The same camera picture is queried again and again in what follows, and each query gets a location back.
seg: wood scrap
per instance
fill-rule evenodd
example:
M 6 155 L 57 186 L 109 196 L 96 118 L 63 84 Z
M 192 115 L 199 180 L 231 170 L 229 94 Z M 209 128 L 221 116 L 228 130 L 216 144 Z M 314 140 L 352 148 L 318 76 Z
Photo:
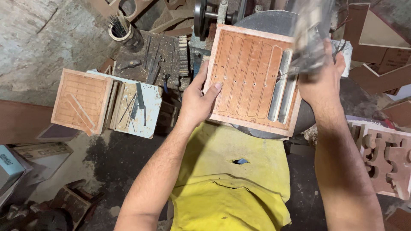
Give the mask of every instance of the wood scrap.
M 150 30 L 149 32 L 153 32 L 153 33 L 163 32 L 163 31 L 165 31 L 167 28 L 169 28 L 169 27 L 171 27 L 171 26 L 173 26 L 173 25 L 175 25 L 175 24 L 177 24 L 177 23 L 180 23 L 180 22 L 182 22 L 182 21 L 184 21 L 184 20 L 186 20 L 186 19 L 187 19 L 187 18 L 174 18 L 174 19 L 172 19 L 172 20 L 170 20 L 170 21 L 168 21 L 168 22 L 166 22 L 166 23 L 163 23 L 163 24 L 157 26 L 156 28 Z
M 178 37 L 182 35 L 190 35 L 192 33 L 193 33 L 193 29 L 191 27 L 160 32 L 160 34 L 162 35 L 168 35 L 168 36 L 174 36 L 174 37 Z
M 175 2 L 173 2 L 172 4 L 169 3 L 169 0 L 164 0 L 164 3 L 166 4 L 167 8 L 169 10 L 175 10 L 177 9 L 179 6 L 183 6 L 185 5 L 185 0 L 176 0 Z
M 370 9 L 365 17 L 359 44 L 410 49 L 410 44 Z
M 176 9 L 169 10 L 173 18 L 194 18 L 194 10 L 192 9 Z
M 411 84 L 410 73 L 410 64 L 382 75 L 378 75 L 369 66 L 363 64 L 352 69 L 349 77 L 368 94 L 374 95 Z
M 397 68 L 403 67 L 407 65 L 409 58 L 411 58 L 411 50 L 388 48 L 377 73 L 385 74 Z
M 380 64 L 386 47 L 359 44 L 368 9 L 369 4 L 349 4 L 350 15 L 345 23 L 343 39 L 353 46 L 352 60 Z
M 401 127 L 411 126 L 411 100 L 387 107 L 382 112 Z

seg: yellow shirt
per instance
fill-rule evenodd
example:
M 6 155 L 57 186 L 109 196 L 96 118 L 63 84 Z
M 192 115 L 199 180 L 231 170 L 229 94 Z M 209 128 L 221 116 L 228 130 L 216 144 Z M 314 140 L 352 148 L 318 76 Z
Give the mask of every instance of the yellow shirt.
M 241 158 L 248 163 L 233 163 Z M 170 198 L 172 231 L 280 230 L 291 222 L 283 142 L 202 123 L 190 137 Z

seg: carved wooden piece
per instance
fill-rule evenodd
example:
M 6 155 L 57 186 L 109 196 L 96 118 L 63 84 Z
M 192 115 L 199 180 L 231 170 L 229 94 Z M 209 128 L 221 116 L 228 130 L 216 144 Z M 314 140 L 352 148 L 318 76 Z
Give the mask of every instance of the carved wooden piece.
M 101 134 L 112 84 L 111 78 L 63 69 L 51 122 L 82 130 L 74 120 L 77 113 L 65 104 L 67 94 L 71 93 L 95 124 L 92 131 Z
M 386 148 L 386 158 L 393 163 L 393 172 L 388 173 L 387 177 L 393 180 L 399 198 L 403 200 L 410 198 L 411 163 L 408 162 L 406 154 L 405 148 Z
M 292 136 L 301 102 L 297 87 L 286 122 L 268 119 L 282 53 L 292 41 L 287 36 L 217 25 L 204 92 L 218 81 L 223 86 L 210 119 Z
M 376 193 L 379 192 L 392 192 L 394 190 L 391 184 L 386 180 L 386 174 L 391 172 L 393 166 L 387 162 L 384 158 L 384 150 L 386 149 L 386 139 L 376 138 L 374 143 L 376 144 L 372 159 L 367 161 L 366 164 L 374 166 L 375 173 L 371 177 L 371 182 Z
M 350 126 L 353 131 L 358 124 L 350 123 Z M 362 124 L 356 143 L 367 170 L 370 171 L 374 166 L 375 173 L 371 181 L 375 192 L 409 199 L 411 134 L 378 125 Z

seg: mdf board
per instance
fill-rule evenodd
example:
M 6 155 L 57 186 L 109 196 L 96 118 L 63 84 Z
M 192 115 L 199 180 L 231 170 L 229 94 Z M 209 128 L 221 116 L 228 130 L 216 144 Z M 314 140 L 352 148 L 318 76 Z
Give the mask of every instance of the mdf board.
M 81 130 L 77 113 L 66 104 L 73 94 L 95 124 L 92 131 L 101 134 L 112 85 L 111 78 L 63 69 L 51 122 Z
M 275 85 L 281 76 L 282 54 L 292 42 L 293 38 L 287 36 L 219 24 L 204 92 L 218 81 L 223 86 L 210 119 L 292 136 L 301 102 L 295 85 L 285 122 L 268 119 Z
M 70 141 L 76 131 L 48 133 L 52 114 L 52 107 L 0 100 L 0 144 Z

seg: sawdust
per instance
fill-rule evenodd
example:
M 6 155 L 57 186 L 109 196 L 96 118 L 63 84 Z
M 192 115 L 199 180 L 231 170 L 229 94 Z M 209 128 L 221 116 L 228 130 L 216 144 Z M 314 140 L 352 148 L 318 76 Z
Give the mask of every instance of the sawdust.
M 301 134 L 304 135 L 304 138 L 308 141 L 311 147 L 315 147 L 318 141 L 318 130 L 317 125 L 311 126 L 309 129 L 303 131 Z

